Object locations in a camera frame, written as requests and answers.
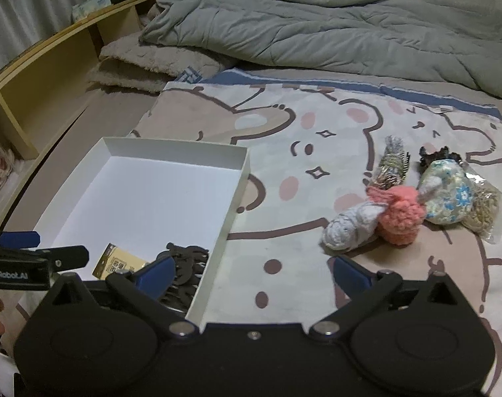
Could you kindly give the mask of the gold yellow small packet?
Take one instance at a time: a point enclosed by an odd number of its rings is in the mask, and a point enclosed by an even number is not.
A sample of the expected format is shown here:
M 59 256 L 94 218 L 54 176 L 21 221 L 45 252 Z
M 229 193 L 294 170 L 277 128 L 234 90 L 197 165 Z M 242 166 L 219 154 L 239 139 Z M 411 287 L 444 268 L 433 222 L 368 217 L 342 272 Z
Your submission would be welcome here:
M 92 276 L 98 280 L 104 280 L 109 274 L 120 271 L 137 272 L 147 264 L 147 261 L 126 252 L 117 245 L 108 244 L 97 260 Z

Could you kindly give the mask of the beige fluffy folded blanket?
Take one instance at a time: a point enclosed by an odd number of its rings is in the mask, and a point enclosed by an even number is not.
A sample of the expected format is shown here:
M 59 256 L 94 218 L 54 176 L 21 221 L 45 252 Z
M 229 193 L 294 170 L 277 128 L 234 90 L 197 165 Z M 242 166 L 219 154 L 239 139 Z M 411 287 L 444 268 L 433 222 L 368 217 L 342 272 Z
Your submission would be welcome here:
M 235 65 L 232 58 L 199 48 L 162 47 L 133 33 L 103 46 L 87 79 L 101 86 L 157 94 L 168 82 L 197 83 Z

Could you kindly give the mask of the cartoon bear print cloth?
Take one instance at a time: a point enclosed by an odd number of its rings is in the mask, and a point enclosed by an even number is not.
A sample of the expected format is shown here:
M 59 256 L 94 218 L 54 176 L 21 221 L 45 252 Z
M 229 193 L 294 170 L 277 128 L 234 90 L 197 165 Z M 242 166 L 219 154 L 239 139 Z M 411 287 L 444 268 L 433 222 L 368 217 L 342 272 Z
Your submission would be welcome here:
M 172 82 L 133 132 L 141 138 L 236 144 L 251 171 L 201 318 L 206 323 L 302 323 L 348 303 L 320 244 L 328 221 L 365 200 L 389 135 L 411 153 L 448 146 L 502 192 L 502 122 L 494 116 L 301 83 Z M 426 222 L 403 248 L 381 239 L 351 253 L 371 271 L 407 280 L 448 273 L 485 321 L 497 359 L 485 384 L 502 396 L 502 235 Z

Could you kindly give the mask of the dark blue brown scrunchie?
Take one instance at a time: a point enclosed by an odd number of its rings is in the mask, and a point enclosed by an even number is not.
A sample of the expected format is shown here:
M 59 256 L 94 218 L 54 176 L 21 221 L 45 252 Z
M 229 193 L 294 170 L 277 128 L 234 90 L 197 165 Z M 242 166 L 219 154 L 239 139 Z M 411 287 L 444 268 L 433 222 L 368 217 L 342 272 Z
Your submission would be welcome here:
M 419 163 L 419 171 L 421 174 L 423 174 L 427 170 L 427 168 L 437 160 L 451 159 L 459 165 L 461 165 L 463 162 L 462 157 L 458 153 L 452 153 L 447 146 L 444 146 L 438 151 L 434 151 L 433 153 L 428 153 L 426 148 L 422 146 L 419 154 L 421 158 Z

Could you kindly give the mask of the dark brown hair claw clip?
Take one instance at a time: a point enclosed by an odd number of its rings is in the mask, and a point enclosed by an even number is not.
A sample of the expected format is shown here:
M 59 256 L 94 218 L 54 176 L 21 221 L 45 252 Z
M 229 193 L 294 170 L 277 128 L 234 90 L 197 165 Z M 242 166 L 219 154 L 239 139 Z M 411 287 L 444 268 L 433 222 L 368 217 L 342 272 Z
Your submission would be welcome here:
M 209 261 L 209 250 L 198 245 L 180 246 L 169 242 L 158 258 L 164 254 L 169 254 L 175 261 L 175 278 L 159 301 L 185 316 L 201 283 Z

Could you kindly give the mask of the plastic bag of beige cords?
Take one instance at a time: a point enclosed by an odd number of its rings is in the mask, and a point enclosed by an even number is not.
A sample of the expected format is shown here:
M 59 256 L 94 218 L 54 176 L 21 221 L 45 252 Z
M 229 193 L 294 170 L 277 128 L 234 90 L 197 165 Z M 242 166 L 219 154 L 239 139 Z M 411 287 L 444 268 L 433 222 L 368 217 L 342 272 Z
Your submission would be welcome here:
M 490 244 L 499 243 L 502 236 L 502 192 L 476 172 L 469 163 L 464 173 L 472 184 L 472 208 L 462 224 Z

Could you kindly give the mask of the white cardboard box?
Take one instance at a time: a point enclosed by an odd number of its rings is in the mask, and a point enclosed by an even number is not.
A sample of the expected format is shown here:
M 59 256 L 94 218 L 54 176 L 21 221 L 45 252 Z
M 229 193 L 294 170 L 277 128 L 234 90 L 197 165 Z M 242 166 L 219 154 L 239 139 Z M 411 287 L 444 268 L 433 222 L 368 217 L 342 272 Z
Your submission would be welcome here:
M 34 229 L 42 248 L 84 245 L 92 279 L 110 245 L 152 261 L 167 243 L 209 252 L 187 320 L 205 324 L 228 232 L 250 171 L 245 147 L 104 137 L 78 163 Z

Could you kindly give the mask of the pink white crochet bunny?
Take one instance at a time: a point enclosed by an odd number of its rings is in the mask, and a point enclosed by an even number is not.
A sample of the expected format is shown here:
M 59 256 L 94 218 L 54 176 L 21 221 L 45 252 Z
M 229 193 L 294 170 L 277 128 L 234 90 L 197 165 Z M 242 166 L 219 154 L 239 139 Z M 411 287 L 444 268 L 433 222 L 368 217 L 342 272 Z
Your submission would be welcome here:
M 341 211 L 324 229 L 321 242 L 327 248 L 349 252 L 380 236 L 392 245 L 410 245 L 427 216 L 427 202 L 441 189 L 440 177 L 428 177 L 416 189 L 395 186 L 387 190 L 367 188 L 367 200 Z

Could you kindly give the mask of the blue floral fabric pouch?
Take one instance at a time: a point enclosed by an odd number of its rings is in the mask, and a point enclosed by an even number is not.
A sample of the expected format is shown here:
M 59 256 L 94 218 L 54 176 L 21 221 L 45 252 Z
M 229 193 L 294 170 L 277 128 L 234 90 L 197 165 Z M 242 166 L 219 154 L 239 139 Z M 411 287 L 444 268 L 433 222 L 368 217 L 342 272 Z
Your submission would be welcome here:
M 419 202 L 426 209 L 426 220 L 432 224 L 457 224 L 472 210 L 473 184 L 452 159 L 432 162 L 423 172 L 417 190 Z

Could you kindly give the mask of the tissue pack on shelf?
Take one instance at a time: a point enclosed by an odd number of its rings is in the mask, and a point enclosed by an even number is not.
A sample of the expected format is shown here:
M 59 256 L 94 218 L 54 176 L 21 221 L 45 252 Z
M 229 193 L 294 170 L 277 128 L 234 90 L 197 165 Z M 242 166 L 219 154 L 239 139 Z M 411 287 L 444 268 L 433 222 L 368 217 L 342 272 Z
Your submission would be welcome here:
M 111 0 L 86 0 L 83 3 L 73 5 L 71 8 L 71 18 L 73 22 L 85 19 L 101 9 L 112 5 Z

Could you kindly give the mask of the yellow wooden bedside shelf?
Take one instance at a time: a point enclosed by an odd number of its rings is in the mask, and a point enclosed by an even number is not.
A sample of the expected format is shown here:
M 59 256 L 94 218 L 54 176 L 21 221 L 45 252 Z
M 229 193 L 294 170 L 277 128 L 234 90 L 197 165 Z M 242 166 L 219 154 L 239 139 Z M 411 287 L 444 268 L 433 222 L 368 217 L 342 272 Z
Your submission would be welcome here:
M 36 159 L 83 111 L 72 101 L 88 88 L 87 73 L 103 46 L 141 30 L 126 0 L 100 9 L 33 45 L 0 71 L 0 137 L 20 158 Z

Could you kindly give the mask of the grey quilted duvet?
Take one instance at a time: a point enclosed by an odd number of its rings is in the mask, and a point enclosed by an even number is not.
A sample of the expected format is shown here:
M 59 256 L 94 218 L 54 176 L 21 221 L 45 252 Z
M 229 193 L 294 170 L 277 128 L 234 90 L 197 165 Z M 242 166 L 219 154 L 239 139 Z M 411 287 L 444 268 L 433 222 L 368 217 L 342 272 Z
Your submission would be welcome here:
M 144 43 L 502 99 L 502 11 L 447 0 L 158 0 Z

